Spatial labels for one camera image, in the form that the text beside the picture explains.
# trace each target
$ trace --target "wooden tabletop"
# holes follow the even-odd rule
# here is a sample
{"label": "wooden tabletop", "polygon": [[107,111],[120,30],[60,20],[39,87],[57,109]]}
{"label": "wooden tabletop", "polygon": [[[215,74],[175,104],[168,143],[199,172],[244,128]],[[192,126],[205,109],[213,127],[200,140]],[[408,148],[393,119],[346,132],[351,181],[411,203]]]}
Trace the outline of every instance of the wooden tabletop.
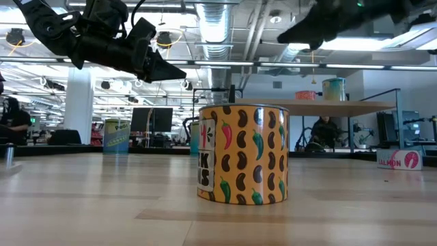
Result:
{"label": "wooden tabletop", "polygon": [[269,104],[285,107],[290,115],[354,117],[392,109],[395,102],[332,101],[332,100],[283,100],[239,98],[236,103]]}

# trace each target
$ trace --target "cylindrical can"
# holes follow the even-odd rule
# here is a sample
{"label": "cylindrical can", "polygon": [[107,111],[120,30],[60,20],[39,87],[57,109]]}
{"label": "cylindrical can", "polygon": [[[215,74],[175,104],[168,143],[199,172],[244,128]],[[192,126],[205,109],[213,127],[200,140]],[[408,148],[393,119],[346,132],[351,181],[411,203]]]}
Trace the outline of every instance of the cylindrical can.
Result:
{"label": "cylindrical can", "polygon": [[334,78],[324,80],[323,86],[323,100],[346,100],[346,80],[343,78]]}
{"label": "cylindrical can", "polygon": [[295,98],[297,100],[315,100],[314,91],[300,91],[295,93]]}
{"label": "cylindrical can", "polygon": [[197,195],[230,204],[273,204],[288,197],[289,111],[224,104],[199,110]]}
{"label": "cylindrical can", "polygon": [[191,140],[190,140],[190,152],[192,154],[199,153],[199,122],[191,123]]}
{"label": "cylindrical can", "polygon": [[128,120],[105,120],[103,154],[128,154],[130,122]]}

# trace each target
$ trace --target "white box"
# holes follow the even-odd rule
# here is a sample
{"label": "white box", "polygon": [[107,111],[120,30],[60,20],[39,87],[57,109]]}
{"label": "white box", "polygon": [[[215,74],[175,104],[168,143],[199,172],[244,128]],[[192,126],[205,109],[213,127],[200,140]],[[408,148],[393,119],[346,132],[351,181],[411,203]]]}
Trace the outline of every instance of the white box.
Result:
{"label": "white box", "polygon": [[422,154],[415,150],[378,150],[376,152],[378,168],[409,171],[422,170]]}

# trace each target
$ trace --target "computer monitor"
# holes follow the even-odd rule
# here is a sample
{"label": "computer monitor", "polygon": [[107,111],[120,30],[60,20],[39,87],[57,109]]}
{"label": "computer monitor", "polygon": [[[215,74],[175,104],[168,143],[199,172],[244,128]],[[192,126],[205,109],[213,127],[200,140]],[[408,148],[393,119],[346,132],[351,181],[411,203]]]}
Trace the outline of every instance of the computer monitor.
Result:
{"label": "computer monitor", "polygon": [[[393,121],[395,123],[395,130],[398,131],[397,127],[397,111],[392,111],[393,113]],[[419,119],[419,112],[418,111],[402,111],[402,124],[405,121],[409,120],[418,120]],[[420,122],[415,123],[407,123],[402,125],[402,129],[404,130],[404,138],[407,140],[415,140],[420,137],[421,128],[420,128]]]}
{"label": "computer monitor", "polygon": [[[131,131],[145,132],[147,130],[147,117],[152,108],[134,108],[132,113]],[[150,115],[149,131],[170,132],[171,119],[173,118],[172,108],[153,108]]]}

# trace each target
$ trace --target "wood grain surface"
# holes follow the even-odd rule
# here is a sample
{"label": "wood grain surface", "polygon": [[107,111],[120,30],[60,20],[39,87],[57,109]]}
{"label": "wood grain surface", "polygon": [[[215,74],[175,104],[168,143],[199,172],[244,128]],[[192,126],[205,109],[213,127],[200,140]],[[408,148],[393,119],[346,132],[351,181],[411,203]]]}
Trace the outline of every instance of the wood grain surface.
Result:
{"label": "wood grain surface", "polygon": [[289,199],[196,196],[195,156],[17,158],[0,178],[0,245],[437,245],[437,169],[290,159]]}

